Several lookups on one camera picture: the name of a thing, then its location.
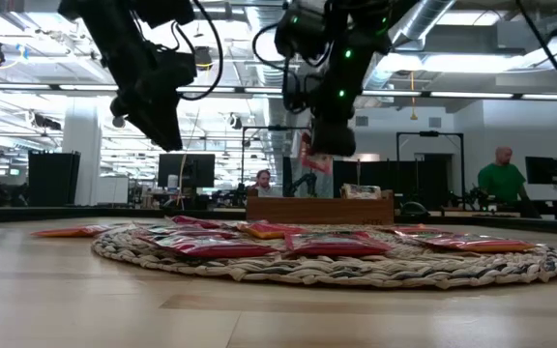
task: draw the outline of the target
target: woven rug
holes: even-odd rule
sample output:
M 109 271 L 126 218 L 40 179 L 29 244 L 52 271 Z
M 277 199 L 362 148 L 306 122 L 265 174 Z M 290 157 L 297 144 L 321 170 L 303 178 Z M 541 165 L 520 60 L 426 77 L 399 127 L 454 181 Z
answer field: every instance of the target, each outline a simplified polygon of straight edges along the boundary
M 406 242 L 373 226 L 305 226 L 311 231 L 360 230 L 389 244 L 384 255 L 353 257 L 264 257 L 207 259 L 174 255 L 137 240 L 131 231 L 105 233 L 92 243 L 92 250 L 109 259 L 174 274 L 226 276 L 237 281 L 275 281 L 312 285 L 359 285 L 379 288 L 436 286 L 484 286 L 508 283 L 548 282 L 557 276 L 557 249 L 538 245 L 528 252 L 473 253 L 434 249 Z M 284 249 L 283 240 L 260 241 L 260 245 Z

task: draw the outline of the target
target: light wood floor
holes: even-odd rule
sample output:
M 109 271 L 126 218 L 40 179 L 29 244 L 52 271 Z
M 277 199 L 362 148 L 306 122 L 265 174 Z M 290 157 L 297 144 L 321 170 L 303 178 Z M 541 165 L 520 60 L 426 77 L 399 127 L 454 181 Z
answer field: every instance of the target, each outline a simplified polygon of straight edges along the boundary
M 557 281 L 452 291 L 237 283 L 102 259 L 89 240 L 27 236 L 116 220 L 0 224 L 0 347 L 557 347 Z M 466 228 L 557 247 L 557 235 Z

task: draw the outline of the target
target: black monitor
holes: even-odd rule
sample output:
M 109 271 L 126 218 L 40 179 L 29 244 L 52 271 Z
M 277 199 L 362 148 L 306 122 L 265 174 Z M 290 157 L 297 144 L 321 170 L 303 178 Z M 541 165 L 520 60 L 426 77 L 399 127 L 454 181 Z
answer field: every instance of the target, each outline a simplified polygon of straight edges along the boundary
M 526 157 L 528 184 L 557 185 L 557 159 Z
M 166 188 L 170 174 L 180 176 L 183 154 L 163 154 L 159 158 L 159 187 Z M 214 187 L 215 155 L 186 155 L 182 186 L 191 188 Z

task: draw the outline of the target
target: person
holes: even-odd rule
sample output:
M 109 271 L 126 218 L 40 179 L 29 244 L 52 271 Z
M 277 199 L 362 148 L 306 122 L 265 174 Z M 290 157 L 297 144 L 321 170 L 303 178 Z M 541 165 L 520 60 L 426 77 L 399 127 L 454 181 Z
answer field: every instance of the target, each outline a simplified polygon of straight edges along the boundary
M 259 197 L 280 197 L 270 186 L 270 170 L 268 169 L 257 172 L 257 182 L 250 189 L 256 189 Z
M 479 172 L 479 188 L 488 195 L 494 195 L 503 203 L 514 204 L 517 197 L 522 199 L 528 195 L 523 184 L 526 179 L 519 169 L 511 163 L 513 150 L 499 147 L 495 151 L 495 162 Z

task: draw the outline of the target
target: bald man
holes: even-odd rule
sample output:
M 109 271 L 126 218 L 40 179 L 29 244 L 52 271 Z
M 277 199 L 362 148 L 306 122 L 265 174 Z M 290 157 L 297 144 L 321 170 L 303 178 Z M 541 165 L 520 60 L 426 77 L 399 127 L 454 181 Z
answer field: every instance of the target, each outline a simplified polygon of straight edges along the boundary
M 513 204 L 517 196 L 528 199 L 523 183 L 526 179 L 519 169 L 511 164 L 513 150 L 509 147 L 499 147 L 495 151 L 495 162 L 481 169 L 479 173 L 479 187 L 487 194 L 494 195 L 498 200 Z

